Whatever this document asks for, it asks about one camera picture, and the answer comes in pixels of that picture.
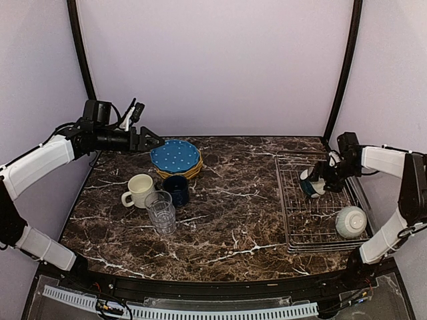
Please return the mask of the small circuit board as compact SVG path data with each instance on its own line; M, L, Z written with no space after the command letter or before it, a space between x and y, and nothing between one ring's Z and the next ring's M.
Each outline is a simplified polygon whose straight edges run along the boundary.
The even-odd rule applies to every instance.
M123 315L123 309L120 309L119 307L109 306L108 301L97 300L97 302L95 303L95 309L102 315Z

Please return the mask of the clear acrylic tray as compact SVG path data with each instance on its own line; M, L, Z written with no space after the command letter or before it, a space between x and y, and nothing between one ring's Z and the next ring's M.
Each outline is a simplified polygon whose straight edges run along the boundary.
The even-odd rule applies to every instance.
M378 226L377 218L373 214L373 209L370 201L368 200L368 196L357 177L347 178L345 190L349 205L359 207L366 214L366 228L359 238L360 241L367 241L372 238L380 228Z

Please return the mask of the cream white mug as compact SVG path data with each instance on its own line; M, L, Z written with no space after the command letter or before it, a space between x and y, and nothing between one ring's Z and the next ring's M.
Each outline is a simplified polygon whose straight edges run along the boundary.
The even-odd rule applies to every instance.
M128 191L121 196L124 207L137 207L145 209L145 199L155 191L155 185L151 176L139 174L133 176L127 183Z

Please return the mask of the teal and white mug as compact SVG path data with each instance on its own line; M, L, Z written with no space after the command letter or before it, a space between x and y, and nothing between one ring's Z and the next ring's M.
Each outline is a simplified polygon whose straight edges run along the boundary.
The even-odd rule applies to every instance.
M325 181L321 177L314 177L314 167L309 167L300 173L301 190L310 198L317 199L325 194Z

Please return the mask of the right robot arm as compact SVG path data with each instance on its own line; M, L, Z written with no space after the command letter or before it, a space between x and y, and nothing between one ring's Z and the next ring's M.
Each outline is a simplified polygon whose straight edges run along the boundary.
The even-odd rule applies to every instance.
M367 265L388 255L415 261L416 250L426 258L426 154L389 146L349 143L329 151L300 176L302 187L316 196L339 193L351 177L367 178L374 189L365 188L376 226L374 235L357 248L341 273L340 283L355 289L366 278Z

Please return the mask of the clear glass cup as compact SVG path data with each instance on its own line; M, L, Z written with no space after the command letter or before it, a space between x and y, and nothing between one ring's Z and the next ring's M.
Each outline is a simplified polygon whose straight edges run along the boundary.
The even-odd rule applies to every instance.
M149 218L155 230L162 235L171 235L176 230L175 209L149 211Z
M154 191L145 199L145 208L149 211L172 210L173 206L171 195L166 191Z

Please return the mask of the yellow polka dot plate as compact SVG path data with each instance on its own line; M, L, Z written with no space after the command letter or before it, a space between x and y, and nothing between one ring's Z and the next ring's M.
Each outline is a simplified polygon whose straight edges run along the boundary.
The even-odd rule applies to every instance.
M189 170L191 170L191 171L193 171L193 170L198 170L198 169L200 169L200 171L201 171L201 169L202 169L202 167L203 167L203 157L202 157L202 155L201 155L200 150L197 150L197 152L198 152L198 154L199 154L199 161L198 161L198 163L197 163L195 166L193 166L191 169L189 169Z
M189 171L186 171L186 172L183 172L183 173L168 173L168 172L166 172L166 171L162 171L162 170L157 169L157 170L156 170L156 173L157 173L157 174L158 174L162 179L167 179L167 178L169 178L169 177L173 177L173 176L183 176L183 177L185 177L187 180L191 180L191 179L193 179L193 178L195 178L195 177L197 177L197 176L199 175L199 173L200 173L200 169L198 169L198 170L193 170L193 171L189 170Z

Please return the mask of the black frame post left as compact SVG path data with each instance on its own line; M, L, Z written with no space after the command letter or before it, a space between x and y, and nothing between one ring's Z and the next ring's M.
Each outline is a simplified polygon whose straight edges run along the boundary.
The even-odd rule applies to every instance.
M89 70L87 55L85 52L83 34L81 32L79 13L77 10L77 1L66 0L66 2L67 2L69 24L71 27L71 34L73 37L73 43L75 47L75 53L77 56L77 61L79 63L79 70L80 70L81 78L83 80L83 84L85 87L85 92L89 99L97 99L95 87L93 85L93 80L91 77L91 71Z

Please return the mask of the dark blue mug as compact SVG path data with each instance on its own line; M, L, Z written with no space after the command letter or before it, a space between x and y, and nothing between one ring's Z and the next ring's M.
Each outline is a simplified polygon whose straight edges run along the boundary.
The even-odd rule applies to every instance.
M189 203L189 182L183 175L168 177L162 187L171 195L175 207L183 207Z

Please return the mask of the black frame post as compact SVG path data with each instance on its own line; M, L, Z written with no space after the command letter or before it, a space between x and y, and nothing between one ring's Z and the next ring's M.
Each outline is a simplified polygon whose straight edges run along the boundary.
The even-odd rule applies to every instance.
M354 58L354 52L356 49L356 43L358 39L358 32L360 28L360 20L362 16L363 0L354 0L352 6L352 15L350 19L350 27L348 33L348 39L346 43L346 50L344 53L342 68L340 71L340 76L338 79L338 84L336 87L336 93L334 95L334 100L332 103L331 111L326 123L326 128L322 136L323 145L328 148L329 142L331 141L332 133L336 126L336 121L338 120L338 115L340 108L342 106L342 101L344 99L344 93L346 91L346 86L348 84L348 79L350 76L350 70L352 67L352 61Z
M73 43L75 47L75 53L77 56L77 61L79 63L79 70L80 70L81 78L83 80L83 84L85 87L85 92L89 99L97 99L95 87L93 85L93 80L91 77L91 71L89 70L87 55L85 52L83 34L81 32L79 13L77 10L77 1L66 0L66 2L67 2L69 24L71 27L71 34L73 37Z

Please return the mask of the black front rail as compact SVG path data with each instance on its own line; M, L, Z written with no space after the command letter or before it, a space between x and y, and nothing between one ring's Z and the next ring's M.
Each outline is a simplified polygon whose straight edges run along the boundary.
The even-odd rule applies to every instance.
M68 289L93 291L104 297L111 296L125 301L143 301L148 297L198 301L291 297L293 301L314 301L335 299L346 290L367 287L366 280L373 279L379 273L380 266L377 263L367 265L360 271L344 269L319 275L249 282L162 281L96 271L88 271L80 279L43 264L38 266L36 276L52 278Z

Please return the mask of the black frame post right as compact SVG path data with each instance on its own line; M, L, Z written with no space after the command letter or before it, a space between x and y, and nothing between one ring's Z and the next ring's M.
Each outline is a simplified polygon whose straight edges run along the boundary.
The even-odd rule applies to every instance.
M326 128L322 136L323 145L328 148L329 142L331 141L332 133L336 126L336 121L338 120L338 115L340 108L342 106L342 101L344 99L344 93L346 91L346 86L348 84L348 79L350 76L350 70L352 67L352 61L354 58L354 52L356 49L356 43L358 39L358 32L360 28L360 20L362 16L363 0L354 0L352 6L352 15L350 19L350 27L348 33L348 39L346 43L346 50L344 53L342 68L340 71L340 76L338 79L338 84L336 87L336 93L334 95L334 100L332 103L331 111L326 123Z

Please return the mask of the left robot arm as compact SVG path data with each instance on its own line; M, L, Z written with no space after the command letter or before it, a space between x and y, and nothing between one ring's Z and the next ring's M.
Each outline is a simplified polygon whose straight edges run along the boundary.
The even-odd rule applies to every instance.
M80 291L94 285L83 266L85 258L33 227L22 217L16 201L58 168L95 151L147 153L165 141L147 127L128 131L79 120L60 126L44 143L1 166L1 244L20 250L40 262L68 271L67 278Z

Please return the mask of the pale green ribbed bowl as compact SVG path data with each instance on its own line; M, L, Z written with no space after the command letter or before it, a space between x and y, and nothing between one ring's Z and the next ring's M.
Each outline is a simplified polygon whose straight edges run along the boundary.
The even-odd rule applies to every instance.
M367 222L367 216L361 208L344 207L337 214L336 231L345 239L355 239L364 232Z

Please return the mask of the blue polka dot plate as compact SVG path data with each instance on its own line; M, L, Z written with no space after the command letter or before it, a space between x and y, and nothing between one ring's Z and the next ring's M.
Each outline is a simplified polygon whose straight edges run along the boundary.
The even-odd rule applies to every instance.
M190 142L169 139L161 147L150 152L151 162L161 171L183 173L195 167L200 154L197 147Z

